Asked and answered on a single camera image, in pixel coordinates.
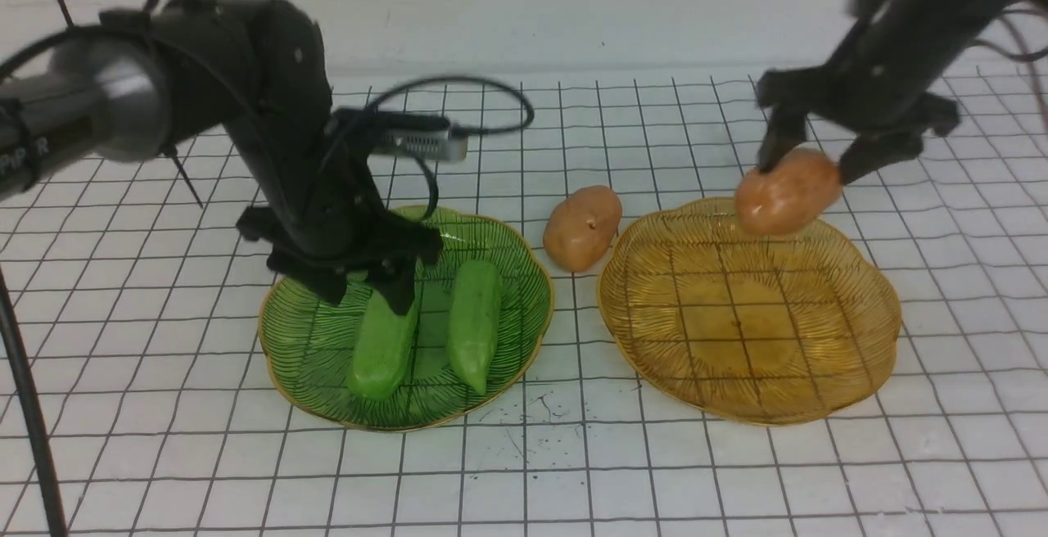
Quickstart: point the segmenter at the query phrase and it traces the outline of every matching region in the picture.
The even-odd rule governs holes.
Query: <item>gold rim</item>
[[[619,336],[615,335],[615,332],[612,331],[612,327],[608,324],[608,318],[606,316],[606,306],[604,304],[603,294],[601,294],[601,287],[603,286],[605,272],[607,271],[608,265],[610,265],[612,263],[612,261],[615,260],[615,254],[618,252],[618,249],[619,249],[618,243],[623,239],[627,238],[627,235],[630,233],[630,231],[632,231],[632,229],[634,227],[640,224],[645,220],[655,219],[656,217],[658,217],[660,215],[682,214],[682,213],[689,212],[690,210],[694,210],[696,208],[699,208],[701,206],[708,206],[708,205],[713,205],[713,203],[717,203],[717,202],[723,202],[723,201],[729,201],[729,200],[730,200],[730,197],[726,197],[726,196],[704,197],[704,198],[696,199],[695,201],[689,201],[687,203],[684,203],[682,206],[678,206],[677,208],[674,208],[672,210],[660,210],[658,212],[652,212],[650,214],[641,216],[637,220],[634,220],[629,227],[626,227],[626,230],[623,231],[620,235],[618,235],[617,239],[615,240],[615,245],[612,248],[611,257],[608,259],[607,262],[605,262],[604,266],[601,267],[601,273],[597,274],[597,278],[596,278],[596,288],[597,288],[597,293],[596,293],[596,305],[597,305],[597,310],[599,310],[599,313],[601,313],[601,319],[604,321],[606,327],[608,328],[608,331],[615,339],[615,345],[618,347],[618,353],[620,353],[623,356],[623,359],[626,360],[626,362],[637,373],[637,375],[639,375],[642,380],[645,380],[646,382],[648,382],[649,384],[651,384],[652,387],[654,387],[655,389],[659,390],[660,392],[662,392],[665,395],[669,395],[671,399],[674,399],[675,401],[677,401],[677,402],[679,402],[681,404],[686,404],[686,405],[689,405],[689,406],[691,406],[693,408],[696,408],[697,410],[701,410],[703,412],[707,412],[707,413],[714,414],[716,416],[720,416],[721,418],[724,418],[725,421],[732,421],[732,422],[737,422],[737,423],[744,423],[744,424],[754,425],[754,426],[760,426],[760,427],[785,427],[785,426],[792,426],[792,425],[799,425],[799,424],[809,423],[809,422],[812,422],[812,421],[817,421],[820,418],[825,418],[825,417],[827,417],[827,416],[829,416],[829,415],[831,415],[831,414],[833,414],[835,412],[839,412],[839,411],[842,411],[842,410],[844,410],[846,408],[850,408],[850,407],[858,404],[859,402],[863,402],[864,400],[867,400],[870,396],[876,394],[876,392],[878,392],[880,390],[880,388],[883,387],[885,383],[887,383],[888,380],[891,379],[891,372],[895,370],[895,365],[896,365],[896,362],[897,362],[897,359],[898,359],[898,352],[897,351],[893,351],[892,352],[892,357],[891,357],[891,360],[890,360],[891,367],[888,368],[888,372],[889,372],[888,377],[886,377],[883,380],[879,381],[879,383],[877,383],[877,384],[872,384],[870,392],[866,393],[865,395],[861,395],[860,398],[857,398],[856,400],[854,400],[852,402],[843,404],[842,406],[837,406],[835,408],[830,408],[827,411],[825,411],[824,413],[822,413],[822,414],[820,414],[820,415],[817,415],[815,417],[808,416],[808,417],[805,417],[804,420],[800,420],[799,418],[796,421],[783,422],[783,423],[771,423],[771,422],[752,421],[752,420],[747,418],[745,416],[739,416],[737,414],[730,413],[730,411],[726,411],[726,410],[723,410],[723,409],[718,408],[718,407],[700,406],[698,404],[693,403],[692,401],[684,400],[681,396],[677,395],[674,391],[671,391],[671,389],[668,388],[668,387],[665,387],[664,384],[661,384],[658,381],[652,380],[652,377],[649,375],[649,374],[647,374],[647,373],[645,373],[643,369],[640,367],[640,365],[633,358],[630,357],[629,352],[626,350],[626,344],[627,344],[626,341],[623,340]],[[868,275],[870,277],[873,277],[873,278],[881,281],[885,284],[883,288],[886,289],[886,296],[888,296],[887,299],[890,300],[889,301],[889,304],[890,304],[889,317],[891,318],[891,323],[890,324],[891,324],[891,326],[895,330],[897,330],[896,336],[895,336],[895,341],[894,341],[897,344],[898,343],[898,338],[899,338],[899,331],[901,331],[901,329],[902,329],[902,306],[901,306],[901,304],[899,302],[898,292],[895,291],[895,287],[892,285],[891,281],[889,281],[888,278],[885,277],[885,275],[882,273],[880,273],[880,271],[873,263],[871,263],[869,260],[867,260],[867,258],[865,256],[863,256],[863,254],[858,251],[858,249],[855,248],[855,243],[852,242],[851,238],[849,238],[845,233],[843,233],[839,230],[837,230],[836,228],[834,228],[832,224],[830,224],[830,223],[828,223],[828,222],[826,222],[826,221],[824,221],[822,219],[818,219],[816,221],[820,224],[822,224],[823,227],[825,227],[827,229],[827,232],[829,233],[829,236],[835,237],[837,239],[837,241],[847,242],[847,245],[854,250],[854,253],[856,255],[858,255],[858,257],[861,258],[861,260],[863,260],[860,264],[861,264],[861,268],[864,268],[866,271],[866,275]]]
[[[425,206],[415,205],[415,206],[402,206],[400,208],[396,208],[396,210],[401,210],[401,211],[402,210],[417,210],[417,209],[425,209]],[[520,232],[518,232],[515,228],[512,228],[508,223],[506,223],[506,222],[504,222],[502,220],[499,220],[499,219],[495,219],[495,218],[489,217],[489,216],[481,215],[481,214],[467,214],[467,213],[459,212],[459,211],[456,211],[456,210],[450,210],[447,208],[438,208],[438,209],[440,211],[442,211],[442,212],[447,212],[447,213],[451,213],[451,214],[456,214],[456,215],[459,215],[459,216],[462,216],[462,217],[465,217],[465,218],[479,218],[479,219],[487,220],[487,221],[497,223],[499,225],[502,225],[506,230],[508,230],[509,232],[512,232],[514,235],[516,235],[517,238],[520,239],[520,241],[524,245],[524,248],[527,249],[528,257],[531,259],[531,262],[533,262],[539,267],[539,271],[542,273],[543,277],[546,279],[546,286],[549,288],[549,309],[546,313],[546,321],[542,325],[542,331],[539,334],[539,339],[536,340],[534,349],[531,350],[531,355],[528,357],[527,361],[524,362],[524,365],[521,366],[520,372],[518,372],[517,375],[515,378],[512,378],[512,380],[510,380],[505,385],[503,385],[502,389],[500,389],[498,392],[495,392],[494,394],[492,394],[490,398],[488,398],[486,400],[478,402],[475,406],[471,406],[468,408],[465,408],[461,412],[458,412],[456,414],[452,414],[450,416],[444,416],[443,418],[437,418],[436,421],[433,421],[433,422],[431,422],[429,424],[420,425],[420,426],[416,426],[416,427],[406,427],[406,428],[402,428],[402,429],[376,428],[376,427],[370,427],[370,426],[365,426],[365,425],[358,425],[356,423],[352,423],[352,422],[349,422],[349,421],[337,421],[337,420],[334,420],[334,418],[330,418],[328,416],[324,416],[324,415],[318,414],[316,412],[314,412],[314,411],[310,410],[309,408],[303,406],[301,403],[299,403],[299,401],[294,400],[294,398],[292,398],[290,394],[288,394],[288,392],[284,388],[284,386],[280,384],[280,382],[277,379],[276,372],[274,372],[272,360],[269,359],[268,349],[266,348],[265,332],[262,330],[262,320],[263,320],[263,317],[265,315],[265,308],[266,308],[267,305],[269,305],[269,299],[272,298],[274,292],[276,292],[277,288],[279,286],[281,286],[284,283],[285,279],[286,279],[286,277],[281,277],[280,281],[277,281],[276,283],[272,284],[272,286],[269,287],[269,291],[266,292],[265,298],[262,300],[262,307],[259,308],[258,324],[257,324],[256,328],[258,330],[259,344],[262,345],[262,355],[263,355],[263,357],[265,357],[265,365],[266,365],[266,370],[269,373],[269,381],[272,382],[274,388],[276,388],[277,391],[284,398],[284,400],[286,400],[288,403],[291,404],[291,406],[298,408],[299,410],[302,410],[304,413],[307,413],[307,414],[310,414],[310,415],[315,416],[318,418],[321,418],[322,421],[328,421],[330,423],[334,423],[334,424],[336,424],[339,426],[342,426],[342,427],[347,428],[347,429],[352,429],[352,430],[364,430],[364,431],[383,432],[383,433],[405,433],[405,432],[412,432],[412,431],[420,431],[420,430],[432,429],[434,427],[446,425],[451,421],[454,421],[454,420],[457,420],[457,418],[461,418],[462,416],[465,416],[470,412],[473,412],[474,410],[477,410],[478,408],[481,408],[483,406],[486,406],[486,405],[490,404],[496,399],[498,399],[498,398],[502,396],[502,394],[506,393],[509,390],[509,388],[511,388],[514,385],[516,385],[517,382],[519,382],[521,380],[521,378],[523,378],[524,374],[527,372],[527,370],[531,367],[531,364],[534,363],[536,358],[539,356],[539,349],[542,348],[542,343],[546,339],[546,332],[547,332],[547,330],[549,330],[549,323],[553,320],[553,313],[555,312],[555,307],[556,307],[556,288],[553,285],[553,278],[549,275],[549,271],[546,268],[546,265],[543,265],[542,262],[539,260],[539,258],[536,256],[534,250],[531,249],[531,245],[528,243],[527,239],[524,238],[524,235],[521,234]]]

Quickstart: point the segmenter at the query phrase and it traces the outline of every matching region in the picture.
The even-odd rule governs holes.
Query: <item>glass dish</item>
[[[397,212],[418,218],[424,208]],[[389,400],[356,398],[346,372],[371,288],[349,282],[342,304],[332,307],[291,279],[281,279],[259,314],[259,341],[274,385],[291,404],[351,428],[406,431],[441,425],[490,402],[534,360],[553,315],[553,284],[524,238],[509,225],[483,216],[438,209],[427,220],[444,240],[440,260],[416,271],[422,301],[415,358],[403,384]],[[478,395],[452,371],[444,351],[451,289],[459,264],[482,258],[502,275],[499,338],[487,383]]]
[[[726,197],[650,214],[623,233],[597,286],[630,365],[724,418],[825,417],[876,393],[895,366],[894,287],[821,220],[755,237]]]

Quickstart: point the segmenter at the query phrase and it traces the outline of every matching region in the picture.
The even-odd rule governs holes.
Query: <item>green cucumber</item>
[[[447,317],[447,359],[452,370],[480,395],[487,393],[487,371],[498,343],[502,277],[483,260],[458,268]]]
[[[368,400],[387,400],[403,384],[415,346],[419,304],[416,298],[406,316],[397,316],[381,294],[371,292],[346,375],[350,391]]]

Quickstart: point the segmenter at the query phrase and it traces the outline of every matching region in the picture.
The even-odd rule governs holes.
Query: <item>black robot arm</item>
[[[414,299],[417,261],[441,251],[435,228],[386,209],[367,159],[373,153],[458,162],[474,134],[515,131],[534,116],[508,86],[468,77],[411,85],[481,82],[517,96],[520,126],[460,127],[445,117],[332,110],[321,31],[285,0],[172,0],[156,15],[108,10],[63,33],[48,70],[0,84],[0,198],[96,153],[145,162],[221,125],[258,181],[266,206],[237,222],[272,246],[267,264],[337,304],[347,276],[366,281],[399,314]],[[26,56],[0,67],[0,81]],[[391,92],[403,92],[399,89]],[[430,211],[437,201],[432,172]]]
[[[954,101],[927,91],[1011,4],[1048,0],[851,0],[855,19],[827,63],[770,70],[757,86],[770,108],[758,167],[770,171],[808,138],[809,113],[856,134],[839,160],[848,185],[888,165],[920,156],[922,136],[960,123]]]

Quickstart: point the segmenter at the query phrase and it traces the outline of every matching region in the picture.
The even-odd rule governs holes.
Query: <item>grid mat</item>
[[[537,249],[553,206],[587,185],[621,195],[624,227],[730,195],[763,135],[746,76],[523,87],[539,108],[530,130],[474,143],[437,172],[444,207],[502,219]],[[955,135],[850,186],[825,216],[899,293],[895,374],[847,411],[787,428],[705,416],[638,381],[597,313],[595,275],[558,271],[545,346],[501,399],[406,435],[333,427],[269,382],[255,328],[274,276],[266,248],[233,228],[260,195],[227,137],[183,147],[203,211],[170,162],[68,168],[0,207],[0,260],[73,533],[1043,534],[1048,135],[1018,74],[937,90],[967,111]],[[335,92],[361,105],[372,89]],[[506,101],[449,87],[399,105],[497,125],[519,119]],[[849,145],[811,127],[831,155]],[[373,169],[392,203],[424,200],[411,164]],[[13,393],[3,364],[0,534],[41,534]]]

